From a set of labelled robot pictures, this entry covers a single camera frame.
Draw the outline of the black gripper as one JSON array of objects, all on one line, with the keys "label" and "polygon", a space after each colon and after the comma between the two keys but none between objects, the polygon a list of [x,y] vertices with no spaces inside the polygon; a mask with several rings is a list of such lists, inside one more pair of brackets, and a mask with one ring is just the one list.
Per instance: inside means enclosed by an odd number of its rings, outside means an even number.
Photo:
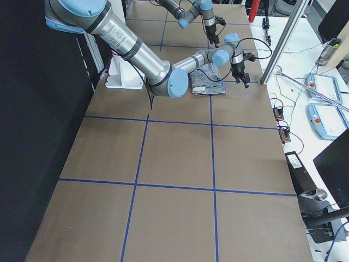
[{"label": "black gripper", "polygon": [[241,61],[239,63],[232,63],[231,72],[237,84],[240,83],[240,79],[241,79],[244,84],[244,87],[245,88],[249,87],[250,76],[248,73],[245,73],[244,61]]},{"label": "black gripper", "polygon": [[211,45],[214,45],[215,48],[219,47],[219,37],[216,34],[216,24],[213,25],[205,25],[205,30],[206,30],[206,36],[209,38],[209,43]]}]

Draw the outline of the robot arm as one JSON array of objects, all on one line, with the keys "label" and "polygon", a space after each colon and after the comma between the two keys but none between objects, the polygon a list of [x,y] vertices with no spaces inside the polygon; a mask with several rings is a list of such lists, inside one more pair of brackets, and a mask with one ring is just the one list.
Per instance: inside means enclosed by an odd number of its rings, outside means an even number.
[{"label": "robot arm", "polygon": [[99,36],[123,60],[144,73],[148,93],[155,96],[182,97],[189,86],[189,73],[208,63],[223,66],[230,62],[236,82],[243,82],[245,87],[250,83],[244,62],[252,60],[252,56],[241,50],[236,33],[226,35],[221,47],[200,50],[171,64],[161,60],[125,25],[113,12],[109,1],[45,1],[45,20],[51,29]]},{"label": "robot arm", "polygon": [[190,24],[200,16],[202,18],[203,31],[210,44],[219,47],[219,34],[216,32],[216,26],[225,27],[226,22],[222,17],[214,14],[212,1],[189,1],[191,7],[188,10],[183,9],[175,1],[155,1],[164,7],[177,20],[182,29],[186,29]]}]

